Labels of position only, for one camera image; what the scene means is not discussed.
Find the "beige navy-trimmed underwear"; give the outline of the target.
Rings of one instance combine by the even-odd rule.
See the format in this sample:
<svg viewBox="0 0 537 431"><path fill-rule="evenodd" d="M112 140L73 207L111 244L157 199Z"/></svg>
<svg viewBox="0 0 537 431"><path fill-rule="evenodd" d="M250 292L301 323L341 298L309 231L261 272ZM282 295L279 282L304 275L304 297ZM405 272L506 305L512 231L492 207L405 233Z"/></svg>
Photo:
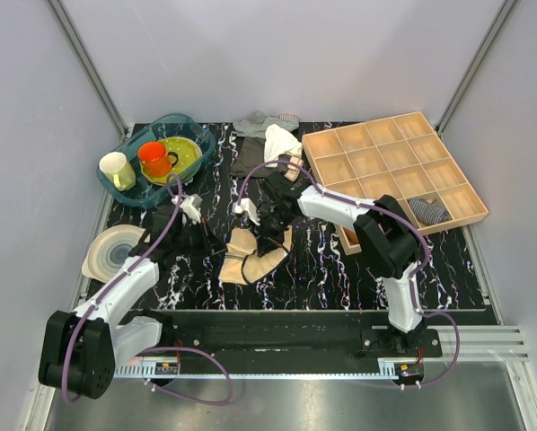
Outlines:
<svg viewBox="0 0 537 431"><path fill-rule="evenodd" d="M284 242L273 251L260 256L258 242L250 230L234 228L224 254L218 280L223 283L250 285L264 278L289 256L293 229L284 231Z"/></svg>

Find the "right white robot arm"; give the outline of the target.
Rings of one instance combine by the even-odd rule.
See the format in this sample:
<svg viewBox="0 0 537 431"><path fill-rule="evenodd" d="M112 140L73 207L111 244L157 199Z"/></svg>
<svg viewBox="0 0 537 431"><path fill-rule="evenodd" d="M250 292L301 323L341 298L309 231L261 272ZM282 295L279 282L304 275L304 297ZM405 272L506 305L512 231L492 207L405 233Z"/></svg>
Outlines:
<svg viewBox="0 0 537 431"><path fill-rule="evenodd" d="M419 309L416 273L427 254L398 201L390 195L358 200L327 189L311 177L292 182L272 174L262 188L267 200L242 205L257 225L259 236L271 245L282 242L285 229L301 216L354 233L365 266L383 281L388 303L385 342L400 356L418 349L426 323Z"/></svg>

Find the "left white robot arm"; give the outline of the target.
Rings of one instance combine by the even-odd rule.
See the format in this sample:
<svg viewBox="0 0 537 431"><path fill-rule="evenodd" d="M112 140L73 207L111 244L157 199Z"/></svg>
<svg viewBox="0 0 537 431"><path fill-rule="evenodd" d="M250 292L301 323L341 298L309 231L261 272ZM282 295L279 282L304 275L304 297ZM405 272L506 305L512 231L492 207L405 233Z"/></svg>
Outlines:
<svg viewBox="0 0 537 431"><path fill-rule="evenodd" d="M140 353L158 356L170 351L194 353L226 369L210 354L193 347L176 347L175 334L154 317L141 315L123 325L135 302L160 278L159 260L171 247L173 227L180 221L175 206L164 228L141 241L142 253L125 259L110 281L71 312L56 311L46 323L38 380L59 389L67 404L80 398L98 399L107 391L118 367Z"/></svg>

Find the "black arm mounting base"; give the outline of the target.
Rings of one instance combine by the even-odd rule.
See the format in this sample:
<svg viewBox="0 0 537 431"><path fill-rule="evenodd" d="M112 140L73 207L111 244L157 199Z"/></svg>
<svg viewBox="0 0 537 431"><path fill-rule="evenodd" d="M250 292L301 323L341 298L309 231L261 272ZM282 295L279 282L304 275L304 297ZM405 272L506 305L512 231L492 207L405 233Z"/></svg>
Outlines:
<svg viewBox="0 0 537 431"><path fill-rule="evenodd" d="M239 376L364 377L379 360L414 362L443 355L438 333L427 329L416 347L388 330L387 312L174 311L164 329L184 347L208 352Z"/></svg>

